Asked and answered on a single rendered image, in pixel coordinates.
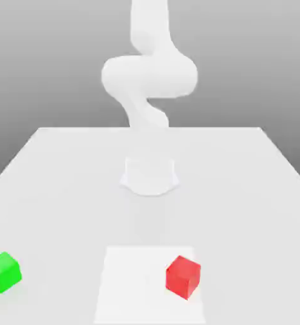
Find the small green cube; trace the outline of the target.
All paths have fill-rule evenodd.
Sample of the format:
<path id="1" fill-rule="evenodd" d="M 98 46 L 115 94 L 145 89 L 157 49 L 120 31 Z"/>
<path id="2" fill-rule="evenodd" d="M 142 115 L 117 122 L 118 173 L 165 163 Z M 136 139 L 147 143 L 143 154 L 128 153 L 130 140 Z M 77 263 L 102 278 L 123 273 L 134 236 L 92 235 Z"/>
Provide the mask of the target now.
<path id="1" fill-rule="evenodd" d="M 9 253 L 0 253 L 0 293 L 4 293 L 21 280 L 19 263 Z"/>

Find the small red cube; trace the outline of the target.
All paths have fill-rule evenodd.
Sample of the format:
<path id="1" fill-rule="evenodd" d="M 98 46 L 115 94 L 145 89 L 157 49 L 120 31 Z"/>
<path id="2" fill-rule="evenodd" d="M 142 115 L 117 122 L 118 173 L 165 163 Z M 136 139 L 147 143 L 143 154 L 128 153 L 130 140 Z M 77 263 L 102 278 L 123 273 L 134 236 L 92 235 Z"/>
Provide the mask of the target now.
<path id="1" fill-rule="evenodd" d="M 188 300 L 199 285 L 200 275 L 200 264 L 179 255 L 166 268 L 166 289 Z"/>

